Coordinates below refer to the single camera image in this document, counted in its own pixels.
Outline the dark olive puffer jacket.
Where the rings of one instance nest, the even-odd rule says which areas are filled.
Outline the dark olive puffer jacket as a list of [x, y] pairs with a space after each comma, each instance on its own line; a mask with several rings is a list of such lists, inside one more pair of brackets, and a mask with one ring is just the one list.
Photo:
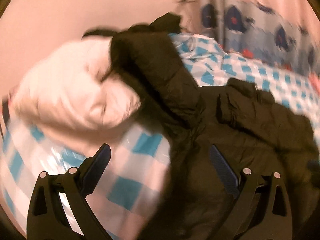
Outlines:
[[306, 116], [246, 81], [198, 86], [166, 33], [118, 33], [111, 60], [170, 142], [170, 180], [139, 239], [210, 239], [220, 227], [234, 198], [210, 161], [212, 145], [240, 170], [279, 172], [289, 195], [292, 239], [316, 238], [319, 151]]

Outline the blue white checkered bed cover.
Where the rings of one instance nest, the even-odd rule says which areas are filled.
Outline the blue white checkered bed cover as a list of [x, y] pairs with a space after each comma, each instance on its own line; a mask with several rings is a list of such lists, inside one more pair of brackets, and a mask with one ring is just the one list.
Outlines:
[[319, 239], [319, 96], [202, 35], [68, 42], [9, 99], [27, 239]]

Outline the white folded puffer garment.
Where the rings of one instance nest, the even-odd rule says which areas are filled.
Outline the white folded puffer garment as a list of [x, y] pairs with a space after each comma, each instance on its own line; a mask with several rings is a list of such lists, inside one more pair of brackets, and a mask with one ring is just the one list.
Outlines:
[[23, 77], [12, 100], [21, 118], [79, 131], [118, 126], [140, 98], [111, 70], [111, 38], [63, 44]]

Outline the whale pattern curtain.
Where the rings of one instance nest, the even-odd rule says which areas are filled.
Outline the whale pattern curtain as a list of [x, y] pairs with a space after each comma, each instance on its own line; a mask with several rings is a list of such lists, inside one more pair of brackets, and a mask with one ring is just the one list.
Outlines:
[[291, 23], [257, 0], [202, 0], [200, 23], [202, 34], [225, 51], [302, 76], [319, 74], [319, 43], [306, 25]]

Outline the black garment by wall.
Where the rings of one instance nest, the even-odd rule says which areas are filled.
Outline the black garment by wall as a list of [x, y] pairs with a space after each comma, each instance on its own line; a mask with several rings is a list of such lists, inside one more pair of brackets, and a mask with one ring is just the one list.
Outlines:
[[113, 37], [118, 33], [125, 31], [141, 33], [141, 32], [166, 32], [179, 34], [181, 32], [181, 19], [180, 15], [172, 12], [168, 12], [165, 15], [155, 19], [152, 23], [139, 23], [134, 24], [128, 29], [116, 30], [109, 27], [97, 27], [88, 29], [82, 36], [82, 38], [89, 36], [102, 36], [102, 37]]

